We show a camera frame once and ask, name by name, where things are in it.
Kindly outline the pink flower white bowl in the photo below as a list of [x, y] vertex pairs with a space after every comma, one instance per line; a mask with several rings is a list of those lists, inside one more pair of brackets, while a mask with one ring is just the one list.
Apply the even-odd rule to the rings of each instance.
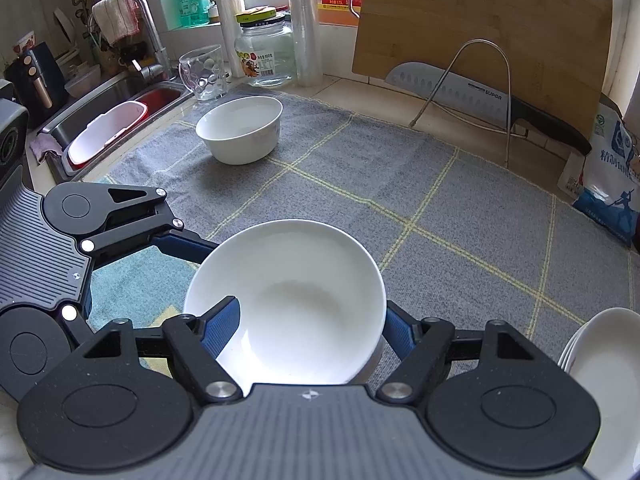
[[217, 361], [243, 391], [349, 384], [386, 318], [385, 286], [366, 248], [309, 220], [270, 221], [225, 240], [194, 274], [183, 310], [200, 316], [227, 296], [239, 300], [240, 324]]

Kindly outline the large round fruit plate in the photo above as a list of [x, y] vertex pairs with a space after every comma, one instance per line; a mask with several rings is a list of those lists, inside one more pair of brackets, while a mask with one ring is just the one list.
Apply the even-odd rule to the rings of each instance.
[[639, 477], [639, 315], [622, 308], [592, 318], [574, 339], [566, 371], [601, 417], [585, 468], [598, 479]]

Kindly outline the steel kitchen knife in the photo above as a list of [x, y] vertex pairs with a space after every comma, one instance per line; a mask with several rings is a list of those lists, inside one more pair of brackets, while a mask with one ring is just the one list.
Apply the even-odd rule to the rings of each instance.
[[[405, 62], [394, 67], [386, 75], [385, 81], [426, 100], [432, 94], [443, 73], [442, 68], [430, 64]], [[511, 105], [511, 126], [521, 120], [550, 139], [569, 146], [582, 156], [588, 155], [591, 151], [588, 139], [564, 120], [515, 96], [508, 96], [506, 93], [455, 73], [447, 75], [436, 92], [434, 101], [496, 127], [506, 125], [506, 114], [508, 114], [506, 108]]]

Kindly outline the grey teal towel mat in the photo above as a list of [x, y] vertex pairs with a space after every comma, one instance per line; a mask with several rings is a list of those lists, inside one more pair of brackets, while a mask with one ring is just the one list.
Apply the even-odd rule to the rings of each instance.
[[539, 186], [424, 133], [290, 94], [281, 102], [279, 144], [259, 162], [217, 162], [195, 133], [197, 105], [94, 177], [162, 188], [186, 227], [215, 243], [271, 220], [336, 226], [416, 318], [460, 328], [502, 318], [552, 358], [600, 311], [638, 308], [637, 254]]

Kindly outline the red white sink basin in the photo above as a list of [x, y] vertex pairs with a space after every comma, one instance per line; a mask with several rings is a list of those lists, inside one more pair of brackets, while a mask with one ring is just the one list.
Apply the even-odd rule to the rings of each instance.
[[68, 146], [70, 166], [81, 168], [146, 117], [149, 107], [139, 101], [122, 102], [89, 122]]

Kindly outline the steel faucet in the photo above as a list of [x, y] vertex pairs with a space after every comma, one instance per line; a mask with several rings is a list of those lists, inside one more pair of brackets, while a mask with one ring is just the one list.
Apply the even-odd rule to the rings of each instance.
[[171, 76], [171, 66], [168, 52], [160, 39], [160, 33], [154, 22], [154, 18], [146, 0], [130, 0], [138, 6], [138, 12], [142, 18], [141, 31], [148, 45], [149, 52], [153, 55], [155, 63], [145, 67], [148, 73], [147, 80], [168, 80]]

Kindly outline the glass mug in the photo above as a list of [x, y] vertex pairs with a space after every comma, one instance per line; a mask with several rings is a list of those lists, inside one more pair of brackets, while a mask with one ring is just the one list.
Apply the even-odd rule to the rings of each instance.
[[224, 50], [220, 44], [195, 49], [181, 55], [178, 70], [182, 83], [198, 101], [222, 98], [228, 92]]

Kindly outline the large glass jar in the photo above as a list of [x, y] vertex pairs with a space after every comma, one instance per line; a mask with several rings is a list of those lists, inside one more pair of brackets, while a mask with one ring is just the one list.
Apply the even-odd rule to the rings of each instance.
[[234, 48], [244, 76], [254, 87], [277, 88], [296, 78], [294, 39], [285, 13], [255, 6], [236, 16]]

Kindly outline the pink dish cloth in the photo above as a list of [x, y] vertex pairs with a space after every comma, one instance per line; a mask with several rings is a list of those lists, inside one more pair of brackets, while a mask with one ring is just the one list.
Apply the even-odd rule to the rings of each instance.
[[92, 16], [111, 46], [140, 32], [134, 0], [100, 0], [92, 7]]

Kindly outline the blue white salt bag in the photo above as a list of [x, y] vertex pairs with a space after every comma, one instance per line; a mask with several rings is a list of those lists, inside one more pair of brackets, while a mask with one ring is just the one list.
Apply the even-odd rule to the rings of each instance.
[[558, 188], [574, 208], [638, 248], [639, 141], [607, 96], [600, 99], [590, 144], [588, 155], [568, 156]]

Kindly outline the plastic wrap roll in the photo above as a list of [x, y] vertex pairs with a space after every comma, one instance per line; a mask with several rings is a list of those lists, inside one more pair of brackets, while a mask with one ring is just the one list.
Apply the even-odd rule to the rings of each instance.
[[236, 16], [245, 10], [244, 0], [215, 0], [218, 8], [219, 21], [224, 40], [231, 75], [233, 78], [245, 77], [240, 59], [235, 51], [235, 40], [241, 35], [240, 25]]

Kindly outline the tall clear plastic roll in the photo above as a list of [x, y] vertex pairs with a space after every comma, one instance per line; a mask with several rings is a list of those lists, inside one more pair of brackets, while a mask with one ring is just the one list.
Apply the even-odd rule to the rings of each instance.
[[294, 38], [297, 82], [314, 87], [322, 81], [322, 54], [317, 0], [288, 0]]

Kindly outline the bamboo cutting board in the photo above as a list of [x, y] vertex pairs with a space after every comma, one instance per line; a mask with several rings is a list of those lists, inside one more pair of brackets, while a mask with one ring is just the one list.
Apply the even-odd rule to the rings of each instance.
[[451, 66], [590, 136], [612, 15], [613, 0], [362, 0], [352, 70]]

